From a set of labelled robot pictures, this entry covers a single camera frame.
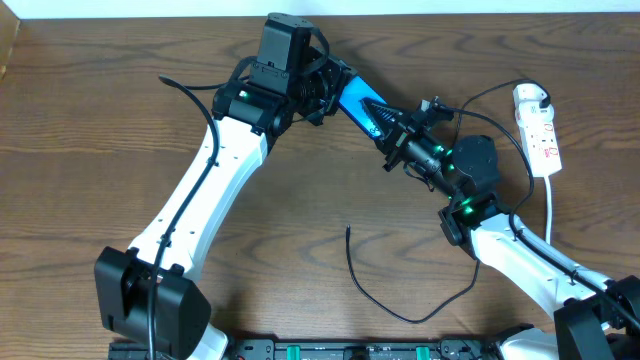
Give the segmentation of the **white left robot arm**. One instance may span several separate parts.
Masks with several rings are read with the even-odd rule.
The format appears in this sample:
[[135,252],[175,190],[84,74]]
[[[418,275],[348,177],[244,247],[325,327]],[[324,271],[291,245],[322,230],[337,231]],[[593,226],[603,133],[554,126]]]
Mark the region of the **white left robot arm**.
[[228,338],[210,323],[198,288],[204,263],[238,193],[263,165],[295,115],[314,125],[333,115],[354,68],[319,48],[288,53],[278,64],[249,56],[214,85],[206,107],[196,87],[163,77],[206,120],[191,165],[152,222],[126,250],[105,247],[94,265],[103,326],[134,343],[122,359],[220,359]]

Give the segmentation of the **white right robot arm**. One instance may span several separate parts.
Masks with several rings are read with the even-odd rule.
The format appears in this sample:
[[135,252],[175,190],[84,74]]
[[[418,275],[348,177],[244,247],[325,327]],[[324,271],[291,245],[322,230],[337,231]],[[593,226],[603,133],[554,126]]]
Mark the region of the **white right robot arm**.
[[437,100],[415,111],[366,97],[365,130],[385,156],[385,169],[405,172],[449,198],[440,210],[450,244],[511,280],[553,320],[545,333],[510,329],[487,350],[498,359],[636,359],[639,356],[639,279],[621,280],[570,259],[534,234],[495,190],[497,152],[487,136],[447,147],[431,130],[456,109]]

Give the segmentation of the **blue Galaxy smartphone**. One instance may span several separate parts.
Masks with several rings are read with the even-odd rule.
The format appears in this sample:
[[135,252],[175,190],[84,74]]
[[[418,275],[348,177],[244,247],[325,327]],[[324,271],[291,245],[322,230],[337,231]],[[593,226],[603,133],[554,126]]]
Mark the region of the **blue Galaxy smartphone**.
[[366,111],[364,101],[367,99],[381,104],[386,103],[365,80],[355,76],[344,87],[339,99],[339,107],[370,139],[375,140],[382,135],[382,132]]

